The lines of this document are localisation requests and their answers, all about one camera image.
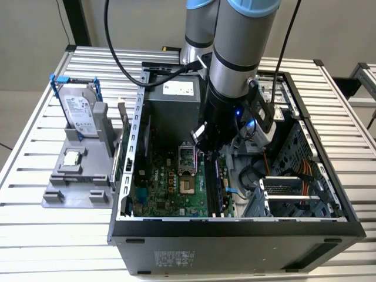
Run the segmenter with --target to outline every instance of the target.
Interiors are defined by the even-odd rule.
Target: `cable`
[[[239,192],[230,192],[230,193],[233,193],[233,194],[236,194],[239,196],[239,198],[243,199],[243,200],[248,200],[247,198],[243,197]]]
[[[235,125],[235,129],[236,129],[237,135],[238,135],[241,139],[246,140],[246,138],[245,138],[243,135],[241,135],[240,130],[239,130],[239,127],[237,126],[236,112],[234,113],[234,125]]]
[[[65,29],[64,22],[63,22],[63,18],[61,17],[60,5],[59,5],[59,1],[58,0],[56,0],[56,4],[58,4],[58,11],[59,11],[59,16],[60,16],[60,21],[61,21],[61,24],[62,24],[63,29],[65,31],[66,38],[68,39],[68,44],[70,45],[71,41],[69,40],[69,36],[68,36],[68,33],[67,33],[66,29]]]
[[[374,123],[374,120],[375,120],[374,118],[370,120],[370,123],[367,125],[367,130],[371,128],[372,124]]]
[[[3,146],[4,148],[7,148],[8,150],[13,151],[13,148],[11,148],[11,147],[9,147],[9,146],[7,146],[7,145],[1,143],[1,142],[0,142],[0,146]]]
[[[266,175],[269,176],[270,175],[270,170],[269,170],[268,160],[266,159],[265,150],[264,150],[264,162],[265,162]]]
[[[258,156],[258,157],[254,157],[254,158],[252,158],[251,163],[248,164],[247,166],[244,166],[243,169],[240,171],[240,173],[239,173],[237,179],[238,179],[240,185],[241,185],[245,190],[249,190],[249,191],[253,192],[254,189],[256,188],[255,186],[252,187],[252,186],[245,185],[245,184],[243,183],[243,180],[241,179],[241,178],[243,177],[243,174],[245,174],[245,173],[248,172],[249,170],[251,170],[251,171],[253,172],[253,174],[256,175],[256,177],[258,177],[259,179],[265,177],[264,174],[262,174],[261,172],[259,172],[257,169],[254,168],[254,164],[255,164],[257,161],[261,160],[261,159],[262,159],[261,156]]]
[[[291,29],[293,28],[295,17],[296,17],[296,14],[298,13],[298,10],[299,10],[300,2],[301,2],[301,0],[298,0],[298,2],[296,3],[296,7],[295,7],[295,10],[294,10],[293,16],[291,17],[290,24],[289,24],[287,32],[286,32],[286,36],[284,37],[284,41],[283,41],[283,45],[282,45],[282,49],[281,49],[281,54],[280,54],[280,57],[279,57],[278,62],[277,62],[276,72],[274,73],[273,88],[271,90],[271,99],[270,99],[270,103],[272,105],[274,104],[274,98],[276,97],[276,83],[277,83],[278,71],[280,70],[280,66],[281,66],[281,63],[282,63],[284,51],[286,49],[288,37],[290,36]]]
[[[119,58],[117,57],[116,53],[115,53],[115,50],[113,49],[113,46],[112,46],[112,43],[111,43],[111,39],[110,39],[110,33],[108,31],[108,5],[109,5],[109,0],[106,0],[105,2],[105,14],[104,14],[104,22],[105,22],[105,33],[106,33],[106,40],[107,40],[107,43],[108,43],[108,47],[110,48],[110,51],[111,51],[111,54],[113,56],[113,59],[115,60],[116,64],[118,65],[119,69],[122,71],[122,73],[124,73],[124,75],[132,82],[134,83],[135,85],[138,85],[140,87],[155,87],[155,86],[159,86],[159,85],[162,85],[164,83],[166,83],[167,81],[177,77],[179,74],[181,73],[187,73],[189,70],[192,69],[192,66],[193,65],[196,65],[197,64],[197,61],[194,61],[194,62],[191,62],[191,63],[188,63],[187,65],[184,65],[182,68],[180,68],[179,70],[177,70],[176,72],[174,73],[171,73],[169,76],[159,80],[159,81],[156,81],[156,82],[152,82],[152,83],[142,83],[142,82],[139,82],[138,80],[134,79],[126,70],[125,68],[123,67],[122,63],[120,62]]]

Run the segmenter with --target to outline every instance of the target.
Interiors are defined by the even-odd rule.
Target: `motherboard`
[[[157,149],[151,154],[148,181],[136,189],[135,216],[142,217],[207,217],[207,191],[204,158],[190,144],[177,150]],[[224,216],[233,216],[226,161],[220,158],[221,205]]]

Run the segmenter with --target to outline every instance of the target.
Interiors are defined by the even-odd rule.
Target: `power supply label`
[[[167,81],[163,84],[163,94],[194,96],[192,81]]]
[[[155,251],[158,267],[191,267],[196,251]]]

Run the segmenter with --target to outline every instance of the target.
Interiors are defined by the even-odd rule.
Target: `metal table frame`
[[[142,61],[178,63],[177,52],[117,53],[137,79]],[[263,58],[259,69],[274,71],[276,64],[277,59]],[[324,66],[313,60],[284,59],[281,71],[291,74],[367,238],[308,274],[158,279],[375,281],[376,144]],[[55,73],[73,78],[97,76],[113,126],[122,124],[118,98],[125,101],[132,119],[137,87],[123,76],[108,49],[67,51]],[[0,279],[136,281],[139,277],[129,277],[117,248],[107,245],[110,209],[43,209],[39,205],[65,138],[64,126],[62,110],[47,86],[0,172]]]

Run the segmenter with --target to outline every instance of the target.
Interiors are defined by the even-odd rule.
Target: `blue led light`
[[[251,121],[247,124],[248,127],[253,126],[253,125],[254,125],[254,120],[251,120]]]

